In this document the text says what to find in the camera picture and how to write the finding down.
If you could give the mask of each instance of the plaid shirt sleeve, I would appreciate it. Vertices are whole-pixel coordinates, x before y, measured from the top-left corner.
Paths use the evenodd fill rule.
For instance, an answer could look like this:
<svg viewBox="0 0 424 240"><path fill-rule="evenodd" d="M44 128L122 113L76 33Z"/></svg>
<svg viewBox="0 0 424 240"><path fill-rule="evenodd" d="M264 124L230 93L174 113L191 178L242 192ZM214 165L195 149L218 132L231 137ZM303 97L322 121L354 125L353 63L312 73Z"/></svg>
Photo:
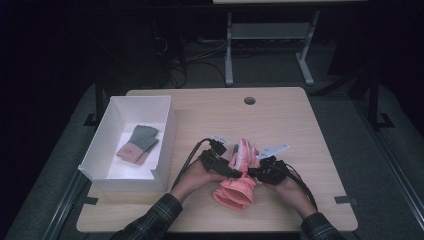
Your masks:
<svg viewBox="0 0 424 240"><path fill-rule="evenodd" d="M162 239L183 210L181 203L169 193L163 195L147 213L116 232L111 240Z"/></svg>
<svg viewBox="0 0 424 240"><path fill-rule="evenodd" d="M305 218L301 225L302 231L309 240L342 240L340 232L330 224L322 213L314 213Z"/></svg>

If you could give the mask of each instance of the wire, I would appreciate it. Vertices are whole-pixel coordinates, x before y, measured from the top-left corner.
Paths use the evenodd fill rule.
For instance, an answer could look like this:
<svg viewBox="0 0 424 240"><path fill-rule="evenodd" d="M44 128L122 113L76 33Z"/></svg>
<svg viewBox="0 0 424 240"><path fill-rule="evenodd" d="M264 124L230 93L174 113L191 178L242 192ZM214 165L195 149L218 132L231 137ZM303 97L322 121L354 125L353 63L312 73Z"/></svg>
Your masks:
<svg viewBox="0 0 424 240"><path fill-rule="evenodd" d="M302 178L300 177L300 175L297 173L297 171L290 165L284 163L286 166L289 166L298 176L299 178L297 178L296 176L294 176L292 173L290 172L286 172L284 169L281 169L279 167L275 167L275 166L268 166L272 169L275 169L277 171L282 172L283 174L285 174L286 176L288 176L289 178L291 178L294 182L296 182L302 189L303 191L306 193L306 195L308 196L309 200L311 201L312 205L314 205L314 207L318 210L318 206L317 203L315 202L315 198L311 192L311 190L309 190L308 186L306 186L306 184L303 182Z"/></svg>
<svg viewBox="0 0 424 240"><path fill-rule="evenodd" d="M190 155L188 156L187 160L185 161L183 167L181 168L180 173L178 174L177 178L175 179L174 184L172 185L172 188L171 189L173 189L178 184L178 182L181 180L181 177L184 175L185 171L189 167L190 162L191 162L191 159L193 158L194 154L196 154L197 150L199 150L199 148L202 145L202 143L204 143L206 141L209 141L210 142L211 139L210 138L205 138L202 141L198 142L196 144L196 146L194 146L193 150L191 151Z"/></svg>

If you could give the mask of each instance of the pink cloth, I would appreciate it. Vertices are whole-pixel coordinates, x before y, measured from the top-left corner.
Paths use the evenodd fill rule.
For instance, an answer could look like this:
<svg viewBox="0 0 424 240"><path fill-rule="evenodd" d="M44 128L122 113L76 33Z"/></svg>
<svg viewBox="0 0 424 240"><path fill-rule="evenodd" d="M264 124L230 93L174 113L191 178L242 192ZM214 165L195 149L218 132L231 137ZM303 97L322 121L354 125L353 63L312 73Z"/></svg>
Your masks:
<svg viewBox="0 0 424 240"><path fill-rule="evenodd" d="M215 201L234 210L243 210L253 202L254 179L247 175L249 168L258 168L258 150L252 148L250 142L244 138L240 140L237 154L233 154L228 166L242 172L238 179L226 179L212 194Z"/></svg>
<svg viewBox="0 0 424 240"><path fill-rule="evenodd" d="M118 150L116 155L121 157L121 159L124 161L136 163L137 160L143 155L143 153L144 151L141 150L141 148L128 142Z"/></svg>

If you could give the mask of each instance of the black cable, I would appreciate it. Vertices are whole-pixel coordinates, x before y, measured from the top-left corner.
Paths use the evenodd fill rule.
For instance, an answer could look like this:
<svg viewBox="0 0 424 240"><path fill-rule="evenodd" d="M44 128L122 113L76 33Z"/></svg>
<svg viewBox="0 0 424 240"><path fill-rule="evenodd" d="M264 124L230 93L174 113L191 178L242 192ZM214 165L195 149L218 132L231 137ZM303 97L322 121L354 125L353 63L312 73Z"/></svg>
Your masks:
<svg viewBox="0 0 424 240"><path fill-rule="evenodd" d="M208 62L191 62L191 63L189 63L189 64L205 64L205 65L209 65L209 66L211 66L211 67L215 68L215 69L218 71L219 75L221 76L222 80L224 80L224 83L225 83L225 76L224 76L224 74L222 73L221 69L219 69L219 68L218 68L217 66L215 66L214 64L212 64L212 63L208 63Z"/></svg>
<svg viewBox="0 0 424 240"><path fill-rule="evenodd" d="M197 150L199 150L199 148L202 145L202 143L204 143L206 141L209 141L210 142L211 139L210 138L205 138L202 141L198 142L196 144L196 146L194 146L193 150L191 151L190 155L188 156L187 160L185 161L183 167L181 168L180 173L178 174L177 178L175 179L174 184L172 185L172 188L171 189L173 189L178 184L178 182L180 181L181 177L184 175L185 171L189 167L190 162L191 162L191 159L193 158L194 154L196 154Z"/></svg>
<svg viewBox="0 0 424 240"><path fill-rule="evenodd" d="M302 178L300 177L300 175L296 172L296 170L292 167L292 166L290 166L290 165L288 165L288 164L285 164L286 166L289 166L298 176L299 176L299 178L297 178L296 176L294 176L292 173L290 173L290 171L289 172L286 172L284 169L281 169L281 168L279 168L279 167L275 167L275 166L272 166L272 165L270 165L270 166L268 166L269 168L272 168L272 169L275 169L275 170L277 170L277 171L280 171L280 172L282 172L284 175L286 175L286 176L288 176L289 178L291 178L294 182L296 182L301 188L302 188L302 190L306 193L306 195L308 196L308 198L309 198L309 200L311 201L311 203L312 203L312 205L318 210L318 206L317 206L317 203L315 202L315 198L314 198L314 196L312 195L312 192L311 192L311 190L309 190L309 188L308 188L308 186L306 186L306 184L303 182L303 180L302 180Z"/></svg>

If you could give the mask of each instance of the wooden table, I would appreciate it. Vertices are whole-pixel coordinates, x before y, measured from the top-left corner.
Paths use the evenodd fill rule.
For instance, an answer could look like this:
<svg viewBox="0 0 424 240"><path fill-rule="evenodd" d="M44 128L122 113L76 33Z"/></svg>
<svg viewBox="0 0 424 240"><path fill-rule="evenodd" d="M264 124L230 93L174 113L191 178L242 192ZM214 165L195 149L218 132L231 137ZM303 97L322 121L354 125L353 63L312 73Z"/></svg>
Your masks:
<svg viewBox="0 0 424 240"><path fill-rule="evenodd" d="M353 231L357 220L349 203L337 204L346 196L334 162L302 88L225 88L133 90L129 96L170 95L178 130L169 187L191 150L203 138L217 134L233 144L241 137L258 149L289 144L276 155L293 166L309 186L319 210L341 231ZM256 100L253 105L246 97ZM199 149L208 148L204 144ZM299 231L301 219L258 184L254 203L244 211L233 211L212 198L218 183L211 183L184 202L184 211L171 226L172 232L292 232ZM82 232L110 232L142 216L164 193L101 192L91 187L77 222Z"/></svg>

